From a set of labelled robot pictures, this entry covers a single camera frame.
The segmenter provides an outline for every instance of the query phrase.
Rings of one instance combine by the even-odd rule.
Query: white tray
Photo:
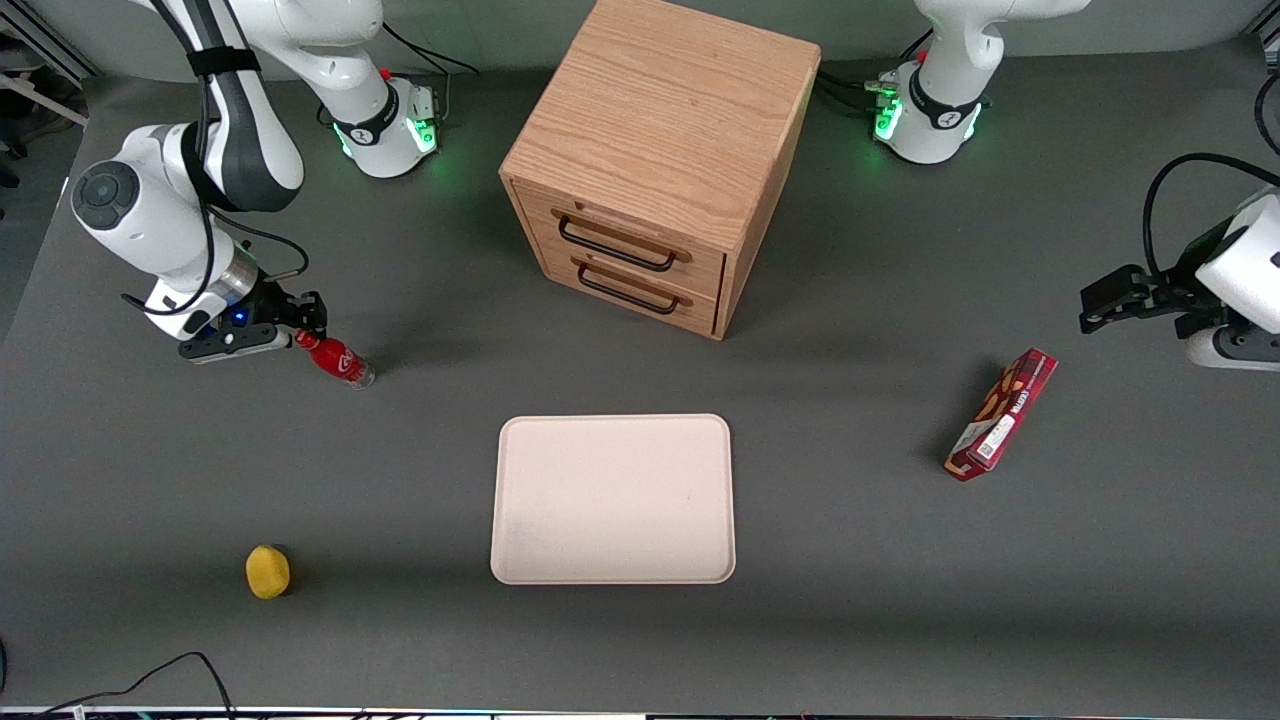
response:
[[[489,559],[500,582],[722,583],[735,562],[730,433],[719,416],[503,425]]]

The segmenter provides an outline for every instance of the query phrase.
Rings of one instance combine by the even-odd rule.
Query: coca-cola bottle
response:
[[[332,337],[320,340],[302,329],[293,333],[293,340],[302,350],[311,354],[311,360],[325,373],[344,380],[356,389],[365,389],[374,384],[376,378],[374,368],[342,341]]]

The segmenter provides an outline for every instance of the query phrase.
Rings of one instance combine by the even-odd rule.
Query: black circular cap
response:
[[[92,229],[108,231],[133,209],[138,200],[138,174],[118,160],[97,163],[76,181],[72,208]]]
[[[97,176],[88,178],[83,192],[86,202],[102,208],[114,202],[120,195],[120,183],[115,182],[111,176]]]

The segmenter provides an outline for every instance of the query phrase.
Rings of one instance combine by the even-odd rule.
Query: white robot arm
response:
[[[1184,155],[1161,176],[1187,158],[1211,156]],[[1149,245],[1148,263],[1155,266]],[[1197,365],[1280,372],[1280,190],[1247,200],[1172,268],[1117,268],[1080,291],[1080,302],[1085,334],[1129,318],[1180,314],[1174,327]]]
[[[431,90],[384,79],[358,47],[383,27],[381,0],[232,0],[232,6],[250,45],[316,94],[343,151],[365,174],[401,176],[435,151]]]
[[[979,99],[1005,58],[996,23],[1083,10],[1091,0],[915,0],[933,23],[922,64],[908,60],[867,88],[882,95],[874,137],[911,163],[948,160],[973,136]]]
[[[146,302],[125,300],[182,341],[179,352],[191,360],[283,347],[288,336],[275,332],[276,323],[323,332],[319,296],[287,296],[209,217],[209,205],[280,210],[303,179],[302,159],[271,110],[234,13],[227,0],[152,6],[202,78],[201,122],[129,133],[115,158],[77,178],[76,218],[108,250],[156,275]],[[225,332],[212,338],[212,329]],[[220,343],[216,354],[207,352],[209,342]]]

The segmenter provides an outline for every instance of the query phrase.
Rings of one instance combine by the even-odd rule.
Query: gray table surface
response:
[[[246,706],[1280,715],[1280,378],[1190,365],[1167,319],[1075,319],[1080,287],[1140,258],[1166,160],[1275,164],[1263,77],[1256,42],[1010,60],[937,168],[815,102],[723,343],[539,274],[495,172],[545,73],[460,78],[443,152],[383,182],[306,87],[273,86],[307,182],[252,222],[310,249],[289,287],[383,375],[356,393],[297,351],[178,360],[116,297],[150,279],[63,202],[0,364],[5,700],[198,648]],[[195,117],[191,86],[90,90],[77,172]],[[1180,173],[1164,256],[1254,188]],[[1041,404],[995,474],[952,480],[941,457],[1033,345],[1061,359]],[[490,577],[507,419],[684,411],[733,430],[727,583]],[[296,594],[247,592],[257,543],[291,548]],[[216,696],[192,666],[133,702]]]

